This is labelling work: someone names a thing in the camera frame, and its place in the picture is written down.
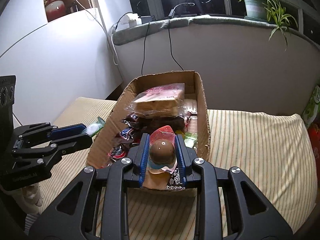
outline gray wall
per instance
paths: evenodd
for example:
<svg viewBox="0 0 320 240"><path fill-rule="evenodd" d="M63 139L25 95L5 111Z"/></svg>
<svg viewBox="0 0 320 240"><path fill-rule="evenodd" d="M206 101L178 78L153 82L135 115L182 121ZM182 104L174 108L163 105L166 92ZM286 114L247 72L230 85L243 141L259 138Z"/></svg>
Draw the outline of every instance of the gray wall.
<svg viewBox="0 0 320 240"><path fill-rule="evenodd" d="M200 73L209 109L301 114L320 77L319 50L308 41L269 29L190 25L170 30L172 52L185 70ZM124 85L141 75L144 38L116 46ZM168 31L147 37L143 74L179 70Z"/></svg>

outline metal bolt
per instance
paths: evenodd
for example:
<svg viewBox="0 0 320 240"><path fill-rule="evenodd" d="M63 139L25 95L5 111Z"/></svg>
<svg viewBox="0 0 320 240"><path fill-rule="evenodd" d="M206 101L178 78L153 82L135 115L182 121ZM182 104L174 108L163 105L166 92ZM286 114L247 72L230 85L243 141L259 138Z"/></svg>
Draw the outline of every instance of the metal bolt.
<svg viewBox="0 0 320 240"><path fill-rule="evenodd" d="M128 164L128 163L131 162L131 159L130 159L130 158L123 158L123 159L121 159L121 162L122 162L123 164Z"/></svg>
<svg viewBox="0 0 320 240"><path fill-rule="evenodd" d="M195 162L196 164L202 164L202 163L204 163L204 159L202 159L202 158L195 158L194 162Z"/></svg>
<svg viewBox="0 0 320 240"><path fill-rule="evenodd" d="M91 173L91 172L93 172L93 167L92 167L92 166L86 166L86 167L84 167L84 172L85 172L85 173Z"/></svg>
<svg viewBox="0 0 320 240"><path fill-rule="evenodd" d="M232 171L233 173L238 174L238 173L240 173L241 169L238 168L238 167L231 167L231 171Z"/></svg>

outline bed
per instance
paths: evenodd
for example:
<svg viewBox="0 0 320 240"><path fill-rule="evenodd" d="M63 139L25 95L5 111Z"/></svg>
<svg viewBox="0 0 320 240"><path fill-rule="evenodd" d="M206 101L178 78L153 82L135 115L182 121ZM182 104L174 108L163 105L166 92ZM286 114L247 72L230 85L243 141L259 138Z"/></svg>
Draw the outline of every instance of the bed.
<svg viewBox="0 0 320 240"><path fill-rule="evenodd" d="M107 118L115 101L78 98L54 122L85 125L97 116ZM217 167L240 167L296 232L315 206L316 165L307 130L299 115L208 110L211 144L209 161ZM64 187L86 166L89 150L64 156L52 177L40 183L43 212ZM223 231L227 235L223 195ZM193 239L196 214L194 191L128 192L130 239ZM100 208L96 235L100 234Z"/></svg>

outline red vase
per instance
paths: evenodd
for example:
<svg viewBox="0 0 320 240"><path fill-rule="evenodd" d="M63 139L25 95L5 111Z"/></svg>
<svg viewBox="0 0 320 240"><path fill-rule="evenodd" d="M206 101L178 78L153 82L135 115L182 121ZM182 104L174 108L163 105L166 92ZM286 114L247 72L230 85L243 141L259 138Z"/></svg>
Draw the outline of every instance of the red vase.
<svg viewBox="0 0 320 240"><path fill-rule="evenodd" d="M43 0L48 22L66 15L64 2L61 0Z"/></svg>

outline brown egg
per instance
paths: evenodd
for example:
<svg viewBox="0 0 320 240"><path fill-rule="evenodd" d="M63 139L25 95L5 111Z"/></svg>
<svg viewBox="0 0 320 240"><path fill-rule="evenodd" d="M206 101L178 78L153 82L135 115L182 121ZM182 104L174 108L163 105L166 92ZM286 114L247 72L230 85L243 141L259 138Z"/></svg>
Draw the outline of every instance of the brown egg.
<svg viewBox="0 0 320 240"><path fill-rule="evenodd" d="M164 139L156 140L150 148L150 158L155 164L173 163L175 153L172 143Z"/></svg>

